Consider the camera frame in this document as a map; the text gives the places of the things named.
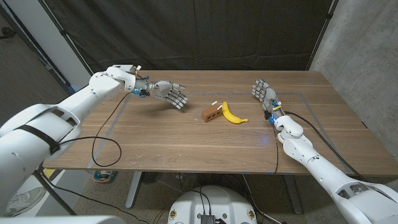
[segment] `robot finger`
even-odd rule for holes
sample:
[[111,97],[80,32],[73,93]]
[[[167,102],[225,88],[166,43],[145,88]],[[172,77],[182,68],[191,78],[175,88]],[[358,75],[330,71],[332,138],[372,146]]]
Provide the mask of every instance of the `robot finger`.
[[253,90],[253,91],[255,92],[255,94],[261,95],[262,97],[264,97],[264,95],[266,94],[264,90],[261,90],[261,91],[259,91],[259,90]]
[[257,99],[259,99],[260,102],[263,101],[263,99],[260,98],[260,95],[256,94],[256,91],[255,91],[255,90],[253,90],[253,91],[251,92],[251,94],[252,94],[253,96],[255,96]]
[[176,104],[180,105],[181,107],[184,106],[184,104],[182,102],[180,102],[180,100],[178,100],[178,98],[172,96],[172,95],[168,95],[167,96],[168,99],[174,101]]
[[183,102],[184,99],[181,98],[180,96],[178,96],[176,93],[174,93],[174,92],[171,91],[169,94],[172,95],[172,96],[174,96],[174,97],[177,99],[176,101],[184,103],[184,102]]
[[187,98],[181,91],[178,91],[178,90],[174,90],[174,89],[173,89],[172,92],[175,93],[175,94],[177,94],[179,97],[183,98],[183,99],[185,100],[184,103],[187,103],[188,98]]
[[179,89],[179,90],[184,90],[185,86],[180,85],[178,83],[173,83],[173,88]]
[[259,87],[261,87],[262,89],[266,89],[266,88],[269,87],[268,83],[264,82],[263,80],[262,80],[262,82],[261,81],[256,81],[256,84],[259,85]]
[[166,98],[166,101],[167,102],[169,102],[169,103],[171,103],[171,104],[173,104],[177,109],[181,109],[181,106],[180,105],[178,105],[176,102],[174,102],[173,100],[171,100],[171,99],[169,99],[169,98]]
[[253,90],[256,90],[256,91],[258,91],[258,92],[262,93],[263,95],[265,95],[265,94],[266,94],[266,92],[264,91],[264,89],[263,89],[263,88],[261,88],[261,87],[258,87],[258,86],[256,86],[256,85],[253,85]]

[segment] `banana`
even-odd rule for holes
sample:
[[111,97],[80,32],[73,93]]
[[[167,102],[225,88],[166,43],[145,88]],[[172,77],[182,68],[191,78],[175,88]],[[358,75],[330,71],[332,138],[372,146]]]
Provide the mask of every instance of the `banana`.
[[241,119],[241,118],[233,115],[229,111],[228,104],[226,102],[223,103],[223,115],[228,121],[230,121],[230,122],[232,122],[234,124],[240,124],[242,122],[247,122],[248,121],[247,119]]

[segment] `sneaker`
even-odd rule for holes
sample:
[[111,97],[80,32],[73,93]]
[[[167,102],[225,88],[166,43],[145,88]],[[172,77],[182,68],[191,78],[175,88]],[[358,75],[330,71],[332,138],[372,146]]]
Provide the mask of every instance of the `sneaker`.
[[24,194],[14,195],[7,206],[6,217],[13,217],[33,208],[44,196],[45,189],[36,187]]

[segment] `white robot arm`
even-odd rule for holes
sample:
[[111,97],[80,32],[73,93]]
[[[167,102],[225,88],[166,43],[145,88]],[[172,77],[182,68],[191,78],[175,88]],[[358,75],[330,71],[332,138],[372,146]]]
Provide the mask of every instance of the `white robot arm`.
[[326,190],[350,224],[398,223],[398,193],[382,184],[348,177],[322,157],[303,135],[303,128],[285,115],[275,91],[263,80],[256,81],[252,94],[260,100],[266,118],[280,133],[284,152],[305,166]]
[[187,97],[184,89],[170,81],[148,82],[136,78],[132,65],[114,65],[105,72],[95,73],[82,90],[56,105],[38,104],[16,114],[0,128],[0,214],[8,200],[44,159],[55,159],[72,144],[59,142],[77,138],[81,122],[101,102],[114,98],[121,88],[138,90],[140,96],[153,96],[181,109]]

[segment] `gray wall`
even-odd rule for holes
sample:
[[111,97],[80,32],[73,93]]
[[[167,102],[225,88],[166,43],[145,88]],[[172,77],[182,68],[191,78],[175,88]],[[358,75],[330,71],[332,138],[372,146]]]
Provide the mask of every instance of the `gray wall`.
[[310,70],[322,72],[398,162],[398,1],[340,0]]

